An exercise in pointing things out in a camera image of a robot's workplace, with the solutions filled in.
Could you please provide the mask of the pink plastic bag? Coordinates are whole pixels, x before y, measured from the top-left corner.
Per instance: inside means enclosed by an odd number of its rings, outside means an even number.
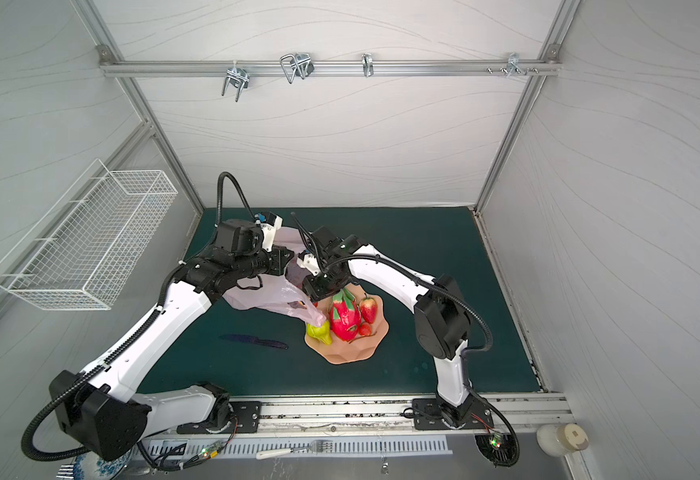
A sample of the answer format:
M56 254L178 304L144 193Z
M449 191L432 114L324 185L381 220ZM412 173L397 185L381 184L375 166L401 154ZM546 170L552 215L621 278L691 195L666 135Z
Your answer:
M257 279L240 280L239 286L228 290L223 298L237 310L264 309L320 327L326 322L325 313L302 290L302 282L308 273L293 259L283 276L261 274L261 288L258 288Z

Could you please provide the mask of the pink green dragon fruit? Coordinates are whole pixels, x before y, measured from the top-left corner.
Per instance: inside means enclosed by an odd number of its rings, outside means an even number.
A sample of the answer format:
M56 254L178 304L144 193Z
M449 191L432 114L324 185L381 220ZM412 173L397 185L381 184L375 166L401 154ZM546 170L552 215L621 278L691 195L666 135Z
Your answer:
M342 341L353 341L359 334L362 316L355 296L347 289L332 297L330 320L332 332Z

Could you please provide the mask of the green apple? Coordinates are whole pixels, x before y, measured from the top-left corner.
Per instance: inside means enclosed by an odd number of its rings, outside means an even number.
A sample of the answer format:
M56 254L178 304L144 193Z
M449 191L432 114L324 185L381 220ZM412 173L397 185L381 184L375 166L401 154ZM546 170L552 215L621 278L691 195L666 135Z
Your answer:
M306 325L306 334L308 337L318 340L324 345L332 345L333 339L331 336L331 322L325 320L320 326L311 324Z

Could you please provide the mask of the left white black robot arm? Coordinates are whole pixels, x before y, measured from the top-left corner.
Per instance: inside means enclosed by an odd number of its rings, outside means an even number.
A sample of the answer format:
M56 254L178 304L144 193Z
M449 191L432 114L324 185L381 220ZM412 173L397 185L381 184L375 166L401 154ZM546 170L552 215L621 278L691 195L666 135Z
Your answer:
M93 452L116 460L171 427L226 426L229 395L214 384L154 397L137 390L179 336L240 281L284 275L294 254L275 243L281 218L247 213L246 220L218 218L209 242L165 278L149 313L81 372L65 370L52 381L50 402L21 439L27 458L53 462Z

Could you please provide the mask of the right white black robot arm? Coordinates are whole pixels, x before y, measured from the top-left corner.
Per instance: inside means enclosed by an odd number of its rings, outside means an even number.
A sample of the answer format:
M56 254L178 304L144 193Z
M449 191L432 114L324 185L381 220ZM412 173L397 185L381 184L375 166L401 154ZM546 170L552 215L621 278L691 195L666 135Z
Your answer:
M414 315L417 341L434 359L436 405L442 423L458 430L477 420L486 438L476 444L494 466L518 463L518 435L506 416L473 388L467 357L489 351L494 343L488 324L464 300L457 282L448 275L424 275L392 260L372 244L350 235L341 238L321 227L309 231L292 216L306 251L300 267L310 274L303 290L313 301L338 294L353 281L371 283L406 306Z

